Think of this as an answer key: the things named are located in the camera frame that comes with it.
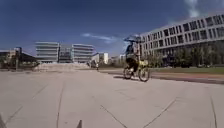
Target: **paved plaza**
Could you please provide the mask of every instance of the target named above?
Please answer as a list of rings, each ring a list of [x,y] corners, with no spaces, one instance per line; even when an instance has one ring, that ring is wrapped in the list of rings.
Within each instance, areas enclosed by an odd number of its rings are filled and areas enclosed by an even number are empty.
[[[223,128],[224,86],[96,71],[0,72],[7,128]]]

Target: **curb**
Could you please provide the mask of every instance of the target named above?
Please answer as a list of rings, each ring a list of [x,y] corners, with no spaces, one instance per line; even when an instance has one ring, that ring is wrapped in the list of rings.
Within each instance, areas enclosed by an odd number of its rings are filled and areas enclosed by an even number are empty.
[[[123,73],[118,72],[100,72],[107,73],[110,75],[123,75]],[[178,78],[178,77],[166,77],[166,76],[151,76],[153,79],[162,79],[162,80],[175,80],[175,81],[186,81],[186,82],[196,82],[196,83],[206,83],[206,84],[222,84],[224,85],[224,80],[216,79],[203,79],[203,78]]]

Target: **pavement seam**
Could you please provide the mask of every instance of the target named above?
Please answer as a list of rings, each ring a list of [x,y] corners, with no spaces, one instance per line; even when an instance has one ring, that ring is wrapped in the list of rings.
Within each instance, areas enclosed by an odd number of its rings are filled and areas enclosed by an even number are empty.
[[[48,85],[45,85],[44,87],[42,87],[35,95],[33,95],[32,99],[35,99],[35,97],[40,94]]]
[[[34,99],[40,92],[42,92],[48,85],[44,86],[43,88],[41,88],[36,94],[34,94],[32,96],[32,99]],[[7,121],[5,122],[5,125],[7,125],[15,116],[17,113],[19,113],[19,111],[23,108],[23,105],[19,107],[19,109],[17,109],[12,116],[10,116]]]
[[[100,107],[107,112],[110,116],[112,116],[119,124],[121,124],[124,128],[128,128],[124,123],[122,123],[120,120],[118,120],[110,111],[108,111],[103,105],[101,105],[94,96],[92,96],[92,98],[94,99],[94,101],[100,105]]]
[[[56,128],[59,128],[59,119],[60,119],[60,110],[61,110],[61,102],[62,102],[62,95],[64,92],[64,88],[65,88],[65,83],[63,83],[63,87],[61,89],[61,94],[60,94],[60,100],[59,100],[59,104],[58,104],[58,113],[57,113],[57,120],[56,120]]]
[[[179,95],[182,94],[186,90],[187,86],[184,86],[183,89],[177,94],[177,96],[165,107],[165,109],[162,110],[162,112],[157,115],[152,121],[150,121],[148,124],[146,124],[143,128],[146,128],[151,123],[153,123],[156,119],[158,119],[164,112],[166,112],[179,98]]]
[[[212,112],[213,112],[213,117],[214,117],[214,121],[215,121],[215,128],[217,128],[217,116],[216,116],[216,112],[215,112],[214,101],[213,101],[213,98],[212,98],[212,95],[211,95],[211,92],[210,92],[209,88],[207,88],[207,90],[208,90],[210,102],[211,102],[211,105],[212,105]]]
[[[169,108],[175,103],[175,101],[176,101],[176,98],[175,98],[173,101],[171,101],[171,102],[168,104],[168,106],[167,106],[165,109],[163,109],[162,112],[161,112],[159,115],[157,115],[152,121],[150,121],[148,124],[146,124],[143,128],[146,128],[146,127],[149,126],[151,123],[153,123],[156,119],[158,119],[164,112],[167,111],[167,109],[169,109]]]
[[[19,109],[17,109],[17,110],[12,114],[12,116],[10,116],[10,117],[8,118],[8,120],[5,122],[5,125],[7,125],[7,123],[9,123],[9,122],[16,116],[16,114],[19,113],[19,111],[20,111],[22,108],[23,108],[23,106],[19,107]]]

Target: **bicycle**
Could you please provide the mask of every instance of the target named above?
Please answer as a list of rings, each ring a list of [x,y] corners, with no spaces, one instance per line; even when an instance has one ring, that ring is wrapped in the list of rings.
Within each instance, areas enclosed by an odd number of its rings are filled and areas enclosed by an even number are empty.
[[[149,66],[144,61],[139,61],[137,72],[138,77],[142,82],[147,82],[151,76]],[[129,66],[125,67],[123,75],[125,79],[131,79],[134,76],[133,68],[130,68]]]

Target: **window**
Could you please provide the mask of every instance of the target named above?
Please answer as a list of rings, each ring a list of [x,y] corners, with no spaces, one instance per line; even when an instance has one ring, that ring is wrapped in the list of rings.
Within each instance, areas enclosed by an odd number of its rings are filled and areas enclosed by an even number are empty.
[[[160,33],[158,32],[158,38],[160,38]]]
[[[184,24],[183,27],[184,27],[184,31],[185,31],[185,32],[187,32],[187,31],[190,30],[190,29],[189,29],[189,25],[188,25],[188,23]]]
[[[222,19],[220,16],[213,16],[213,20],[214,20],[215,25],[222,24]]]
[[[184,35],[186,42],[188,42],[187,34]]]
[[[197,23],[196,23],[196,21],[190,22],[190,27],[191,27],[191,30],[197,29]]]
[[[145,42],[145,37],[143,36],[143,42]]]
[[[216,38],[216,31],[215,31],[215,29],[213,28],[212,31],[213,31],[214,38]]]
[[[150,35],[148,35],[148,41],[150,41]]]
[[[163,40],[159,41],[159,47],[163,47]]]
[[[146,49],[146,50],[148,49],[148,44],[147,44],[147,43],[145,44],[145,49]]]
[[[205,39],[208,38],[208,37],[207,37],[206,30],[200,31],[200,35],[201,35],[201,39],[202,39],[202,40],[205,40]]]
[[[154,42],[153,42],[153,47],[154,47],[154,48],[158,48],[158,41],[154,41]]]
[[[193,41],[199,40],[199,32],[192,32]]]
[[[170,38],[167,38],[168,45],[170,45]]]
[[[183,36],[182,35],[178,36],[177,38],[178,38],[178,42],[180,44],[184,43],[184,39],[183,39]]]
[[[178,30],[178,27],[176,26],[176,31],[177,31],[177,34],[179,33],[179,30]]]
[[[204,20],[203,19],[201,20],[201,26],[202,26],[202,28],[205,27],[205,23],[204,23]]]
[[[162,31],[160,31],[160,36],[161,36],[161,38],[163,37],[163,32]]]
[[[218,37],[224,36],[224,27],[216,28]]]
[[[179,26],[179,30],[180,30],[180,33],[182,33],[182,29],[181,29],[181,26]]]
[[[167,39],[165,39],[165,46],[167,46]]]
[[[155,40],[155,39],[156,39],[156,34],[154,33],[154,34],[153,34],[153,40]]]
[[[157,37],[158,37],[158,36],[157,36],[157,33],[155,33],[155,39],[157,39]]]
[[[224,15],[222,15],[221,17],[222,17],[222,21],[223,21],[223,23],[224,23]]]
[[[177,38],[176,37],[171,37],[171,44],[177,44]]]
[[[188,33],[188,37],[189,37],[189,41],[191,42],[191,34],[190,33]]]
[[[213,38],[213,37],[212,37],[212,30],[209,29],[208,32],[209,32],[209,37],[212,39],[212,38]]]
[[[198,28],[201,28],[200,20],[198,20],[197,22],[198,22]]]
[[[173,29],[169,28],[169,31],[170,31],[170,35],[173,35]]]
[[[207,22],[207,26],[210,27],[210,26],[213,26],[213,21],[212,21],[212,18],[211,17],[208,17],[205,19],[206,22]]]
[[[173,29],[173,34],[176,34],[176,32],[175,32],[175,27],[173,27],[172,29]]]
[[[168,29],[164,30],[163,32],[164,32],[165,36],[169,36]]]

